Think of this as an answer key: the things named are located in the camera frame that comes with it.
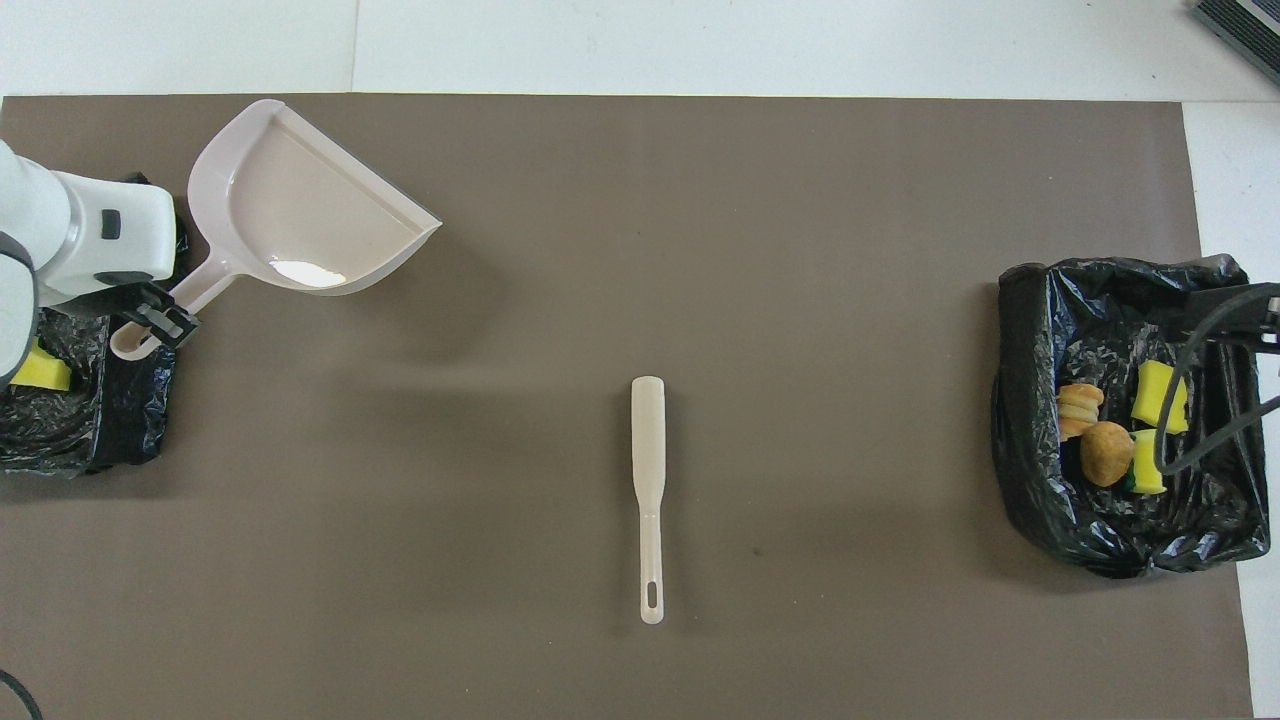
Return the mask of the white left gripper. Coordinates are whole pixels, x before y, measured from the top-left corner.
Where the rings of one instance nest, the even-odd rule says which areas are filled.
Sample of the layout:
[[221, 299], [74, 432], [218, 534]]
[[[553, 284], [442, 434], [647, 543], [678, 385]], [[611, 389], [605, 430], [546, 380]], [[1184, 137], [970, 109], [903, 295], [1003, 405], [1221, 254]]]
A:
[[123, 348], [179, 348], [200, 320], [151, 282], [166, 281], [174, 272], [173, 196], [154, 184], [52, 176], [69, 199], [68, 236], [40, 269], [40, 302], [52, 307], [125, 286], [131, 324], [123, 329]]

